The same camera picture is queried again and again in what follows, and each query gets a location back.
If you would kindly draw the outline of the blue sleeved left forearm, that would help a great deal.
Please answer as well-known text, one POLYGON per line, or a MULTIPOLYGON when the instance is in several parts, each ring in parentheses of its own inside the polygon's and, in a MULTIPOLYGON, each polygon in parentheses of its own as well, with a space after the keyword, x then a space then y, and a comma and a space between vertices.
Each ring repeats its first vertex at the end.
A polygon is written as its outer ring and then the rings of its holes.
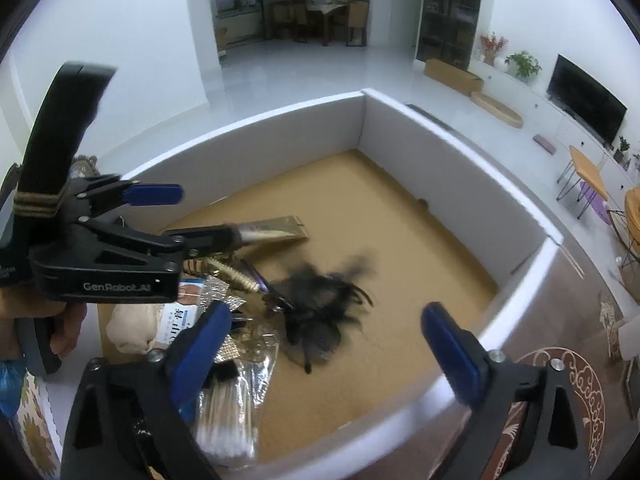
POLYGON ((0 363, 0 411, 2 418, 14 417, 20 408, 26 372, 24 358, 0 363))

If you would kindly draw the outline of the person's left hand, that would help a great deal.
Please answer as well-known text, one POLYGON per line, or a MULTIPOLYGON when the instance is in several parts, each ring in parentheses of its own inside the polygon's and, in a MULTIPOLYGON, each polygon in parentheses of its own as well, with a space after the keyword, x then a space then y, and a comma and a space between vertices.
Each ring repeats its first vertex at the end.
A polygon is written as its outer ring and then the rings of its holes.
POLYGON ((53 320, 55 332, 50 338, 50 349, 60 359, 65 359, 76 346, 82 322, 87 315, 87 305, 63 304, 42 296, 30 286, 14 286, 1 289, 1 359, 15 361, 22 352, 18 343, 16 320, 18 318, 45 318, 53 320))

